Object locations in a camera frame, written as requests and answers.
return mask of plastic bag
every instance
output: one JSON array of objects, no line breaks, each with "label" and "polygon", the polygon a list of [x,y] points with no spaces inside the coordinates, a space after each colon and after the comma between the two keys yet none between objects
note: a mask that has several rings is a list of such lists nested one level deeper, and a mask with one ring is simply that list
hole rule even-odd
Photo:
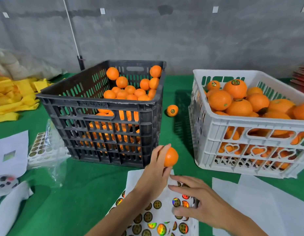
[{"label": "plastic bag", "polygon": [[71,155],[50,119],[47,121],[43,149],[45,151],[40,157],[31,158],[28,169],[47,168],[56,186],[61,187],[66,177],[67,158]]},{"label": "plastic bag", "polygon": [[0,76],[13,80],[22,80],[28,77],[50,80],[64,73],[67,71],[54,67],[42,59],[17,51],[0,49]]}]

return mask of white plastic crate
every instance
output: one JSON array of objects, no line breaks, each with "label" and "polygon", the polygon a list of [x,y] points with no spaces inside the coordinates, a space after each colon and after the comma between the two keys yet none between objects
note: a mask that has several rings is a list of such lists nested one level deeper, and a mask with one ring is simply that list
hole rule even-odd
[{"label": "white plastic crate", "polygon": [[[209,106],[204,87],[211,80],[219,81],[223,88],[226,82],[241,79],[248,88],[260,87],[270,100],[287,98],[296,105],[304,103],[304,94],[261,71],[195,69],[193,74],[189,118],[197,166],[207,170],[256,176],[297,178],[297,174],[304,169],[304,138],[297,145],[291,145],[290,142],[298,133],[304,132],[303,120],[217,115]],[[229,126],[235,127],[235,130],[238,127],[244,128],[238,140],[233,140],[233,135],[230,139],[224,139]],[[253,128],[270,129],[270,131],[265,137],[248,135],[248,131]],[[289,130],[294,131],[295,134],[290,138],[274,138],[271,137],[274,130]],[[234,150],[219,153],[222,143],[227,143],[225,147],[232,145]],[[235,152],[240,148],[240,144],[244,148],[239,155],[236,155]],[[247,155],[245,152],[250,145],[254,145],[253,148],[264,149],[264,152],[270,149],[271,152],[267,157],[261,157],[264,152]]]}]

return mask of hand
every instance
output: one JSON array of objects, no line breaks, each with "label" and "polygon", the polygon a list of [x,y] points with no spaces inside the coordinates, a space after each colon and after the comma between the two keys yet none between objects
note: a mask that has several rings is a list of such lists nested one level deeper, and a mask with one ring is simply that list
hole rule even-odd
[{"label": "hand", "polygon": [[230,206],[202,180],[189,176],[170,175],[170,177],[190,187],[169,185],[168,187],[171,190],[180,194],[196,197],[200,201],[197,209],[182,206],[175,208],[175,215],[195,218],[211,227],[221,228],[227,231],[232,230],[237,220],[246,217]]},{"label": "hand", "polygon": [[168,177],[172,167],[164,169],[165,155],[171,144],[158,146],[152,151],[150,164],[138,180],[134,191],[147,197],[148,203],[156,199],[167,185]]}]

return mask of plastic crate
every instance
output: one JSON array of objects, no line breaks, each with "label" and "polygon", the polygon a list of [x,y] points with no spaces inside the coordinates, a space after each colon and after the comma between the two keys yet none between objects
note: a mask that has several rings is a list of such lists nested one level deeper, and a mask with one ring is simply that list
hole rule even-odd
[{"label": "plastic crate", "polygon": [[[260,87],[271,100],[288,98],[297,105],[304,103],[304,94],[261,71],[196,69],[193,74],[189,118],[197,166],[207,170],[256,176],[296,178],[304,169],[304,138],[297,145],[290,143],[297,134],[304,132],[303,120],[217,115],[209,106],[204,87],[211,80],[219,81],[222,88],[232,79],[241,79],[248,88]],[[235,130],[230,139],[224,138],[229,126],[233,126],[235,130],[241,127],[242,134],[238,140],[232,139]],[[254,128],[270,131],[265,137],[248,135],[248,131]],[[290,138],[271,137],[273,131],[278,129],[294,131],[294,135]],[[223,147],[220,150],[222,143],[226,143],[225,148],[232,145],[234,150],[223,152]],[[250,145],[263,149],[263,152],[248,155],[246,152]]]},{"label": "plastic crate", "polygon": [[[141,79],[151,78],[154,65],[163,71],[151,101],[103,99],[104,91],[116,86],[107,78],[109,67],[138,88]],[[37,97],[73,158],[144,168],[158,146],[165,67],[164,61],[107,60],[43,89]],[[114,116],[96,115],[98,109],[109,109]]]}]

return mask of clear plastic bag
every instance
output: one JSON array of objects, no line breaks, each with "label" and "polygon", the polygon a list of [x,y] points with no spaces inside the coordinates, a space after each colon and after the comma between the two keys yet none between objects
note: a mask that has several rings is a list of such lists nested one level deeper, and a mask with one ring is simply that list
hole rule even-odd
[{"label": "clear plastic bag", "polygon": [[47,168],[56,186],[61,187],[66,177],[67,158],[70,154],[50,119],[47,121],[43,149],[45,151],[42,155],[30,158],[28,169]]}]

